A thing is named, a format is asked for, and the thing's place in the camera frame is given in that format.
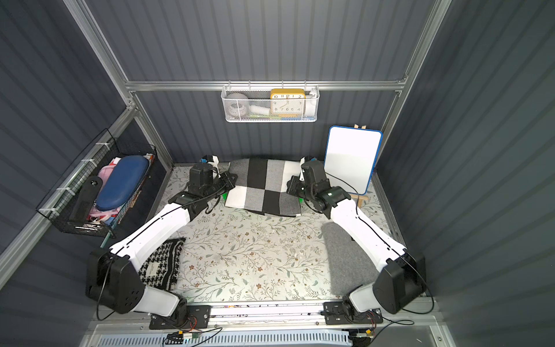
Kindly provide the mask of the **grey black checked scarf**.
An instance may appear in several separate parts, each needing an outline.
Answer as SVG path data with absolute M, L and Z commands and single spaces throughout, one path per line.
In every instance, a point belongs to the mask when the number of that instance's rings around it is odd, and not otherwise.
M 237 181 L 225 200 L 227 208 L 282 217 L 301 215 L 299 198 L 287 193 L 287 183 L 301 173 L 300 163 L 262 158 L 240 159 L 230 163 L 228 172 L 237 175 Z

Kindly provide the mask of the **dark grey scarf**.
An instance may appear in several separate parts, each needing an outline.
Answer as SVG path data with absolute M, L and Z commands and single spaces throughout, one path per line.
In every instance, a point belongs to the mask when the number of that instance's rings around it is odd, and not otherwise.
M 360 286 L 373 283 L 379 272 L 367 253 L 338 224 L 322 226 L 330 269 L 330 290 L 345 296 Z

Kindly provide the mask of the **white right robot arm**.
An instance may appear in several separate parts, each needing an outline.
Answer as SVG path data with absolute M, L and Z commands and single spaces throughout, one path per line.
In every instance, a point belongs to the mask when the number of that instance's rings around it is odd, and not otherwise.
M 310 160 L 300 164 L 301 173 L 287 183 L 287 193 L 297 196 L 339 225 L 367 254 L 378 276 L 348 294 L 346 302 L 357 312 L 382 309 L 396 314 L 428 290 L 426 260 L 421 254 L 387 235 L 340 186 L 332 186 L 324 163 Z

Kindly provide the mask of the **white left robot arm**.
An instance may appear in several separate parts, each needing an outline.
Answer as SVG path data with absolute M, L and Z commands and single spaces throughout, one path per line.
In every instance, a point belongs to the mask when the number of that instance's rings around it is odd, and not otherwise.
M 237 180 L 237 174 L 221 172 L 215 164 L 195 164 L 185 189 L 174 195 L 155 217 L 109 249 L 90 254 L 86 296 L 119 314 L 142 312 L 184 322 L 186 299 L 146 285 L 140 278 L 140 269 L 160 245 L 207 211 L 211 200 L 230 192 Z

